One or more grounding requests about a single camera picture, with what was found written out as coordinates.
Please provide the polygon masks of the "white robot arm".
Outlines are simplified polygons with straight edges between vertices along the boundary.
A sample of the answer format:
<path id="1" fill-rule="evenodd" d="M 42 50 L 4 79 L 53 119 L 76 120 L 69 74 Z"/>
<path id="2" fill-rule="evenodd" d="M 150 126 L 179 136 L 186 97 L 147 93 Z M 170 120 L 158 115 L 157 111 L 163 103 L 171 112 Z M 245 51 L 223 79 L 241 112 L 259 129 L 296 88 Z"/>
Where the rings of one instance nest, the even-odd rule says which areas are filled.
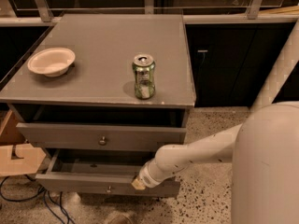
<path id="1" fill-rule="evenodd" d="M 132 186 L 154 188 L 195 163 L 231 162 L 232 224 L 299 223 L 299 102 L 275 101 L 299 60 L 299 22 L 242 124 L 187 145 L 165 145 Z"/>

